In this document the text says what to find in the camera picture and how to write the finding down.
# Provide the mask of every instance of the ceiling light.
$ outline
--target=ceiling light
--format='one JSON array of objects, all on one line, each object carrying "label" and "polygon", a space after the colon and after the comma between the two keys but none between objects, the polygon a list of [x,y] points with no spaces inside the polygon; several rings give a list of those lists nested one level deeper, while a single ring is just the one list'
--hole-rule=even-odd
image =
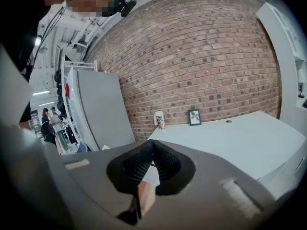
[{"label": "ceiling light", "polygon": [[49,103],[41,104],[41,105],[38,105],[38,106],[49,105],[49,104],[53,104],[53,103],[54,102],[49,102]]},{"label": "ceiling light", "polygon": [[38,35],[35,41],[35,46],[39,46],[41,42],[42,42],[42,36]]},{"label": "ceiling light", "polygon": [[37,92],[37,93],[34,93],[33,95],[47,94],[47,93],[50,93],[50,91],[46,90],[46,91],[42,91],[42,92]]}]

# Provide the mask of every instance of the black cable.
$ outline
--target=black cable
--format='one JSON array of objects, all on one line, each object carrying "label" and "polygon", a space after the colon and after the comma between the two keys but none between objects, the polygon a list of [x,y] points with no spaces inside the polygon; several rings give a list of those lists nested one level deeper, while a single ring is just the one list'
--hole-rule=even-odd
[{"label": "black cable", "polygon": [[33,66],[32,66],[32,70],[34,68],[34,65],[35,65],[35,62],[36,62],[36,58],[37,58],[37,55],[38,55],[38,52],[39,52],[39,49],[41,48],[44,40],[46,39],[46,37],[48,36],[48,34],[51,32],[51,30],[54,28],[54,26],[59,22],[59,19],[62,17],[63,14],[59,15],[61,12],[63,12],[65,10],[64,7],[60,8],[60,10],[55,14],[55,16],[52,18],[52,20],[49,22],[49,24],[47,25],[47,28],[42,36],[42,40],[41,40],[41,43],[40,45],[38,46],[37,48],[37,51],[36,51],[36,54],[35,54],[35,57],[34,57],[34,62],[33,62]]}]

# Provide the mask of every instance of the light fixture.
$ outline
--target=light fixture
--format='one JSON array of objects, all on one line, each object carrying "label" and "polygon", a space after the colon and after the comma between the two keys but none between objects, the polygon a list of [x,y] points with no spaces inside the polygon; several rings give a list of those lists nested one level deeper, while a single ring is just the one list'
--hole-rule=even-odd
[{"label": "light fixture", "polygon": [[305,96],[303,95],[303,83],[306,82],[305,80],[305,75],[304,75],[304,70],[303,69],[300,69],[297,71],[297,80],[298,80],[298,83],[299,83],[299,95],[298,97],[299,98],[304,98]]},{"label": "light fixture", "polygon": [[45,90],[45,91],[42,91],[42,92],[37,92],[37,93],[34,93],[33,96],[34,95],[39,95],[39,94],[47,94],[47,93],[50,93],[50,91],[49,90]]},{"label": "light fixture", "polygon": [[42,42],[42,36],[38,35],[35,40],[35,46],[39,46],[41,42]]},{"label": "light fixture", "polygon": [[41,104],[41,105],[38,105],[38,106],[49,105],[49,104],[53,104],[53,103],[54,102],[49,102],[49,103]]}]

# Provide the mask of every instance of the ceiling pipe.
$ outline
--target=ceiling pipe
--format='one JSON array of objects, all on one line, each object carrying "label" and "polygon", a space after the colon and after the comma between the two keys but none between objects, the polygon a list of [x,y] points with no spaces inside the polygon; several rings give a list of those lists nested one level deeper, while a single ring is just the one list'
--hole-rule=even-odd
[{"label": "ceiling pipe", "polygon": [[93,23],[94,20],[95,20],[95,17],[90,17],[90,18],[87,19],[84,28],[80,32],[78,32],[76,37],[71,41],[71,47],[74,47],[75,43],[78,43],[80,41],[80,39],[83,37],[85,31]]},{"label": "ceiling pipe", "polygon": [[102,26],[103,22],[106,21],[106,17],[102,17],[94,26],[93,30],[86,36],[85,38],[85,42],[88,43],[91,38],[93,37],[93,35],[97,34],[96,32],[98,32],[99,28]]}]

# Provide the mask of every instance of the picture frame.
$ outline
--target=picture frame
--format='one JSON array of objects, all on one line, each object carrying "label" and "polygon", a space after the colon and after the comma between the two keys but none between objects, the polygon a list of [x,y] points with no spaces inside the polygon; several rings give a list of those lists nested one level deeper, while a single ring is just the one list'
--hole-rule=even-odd
[{"label": "picture frame", "polygon": [[199,109],[188,110],[190,126],[201,125],[201,112]]}]

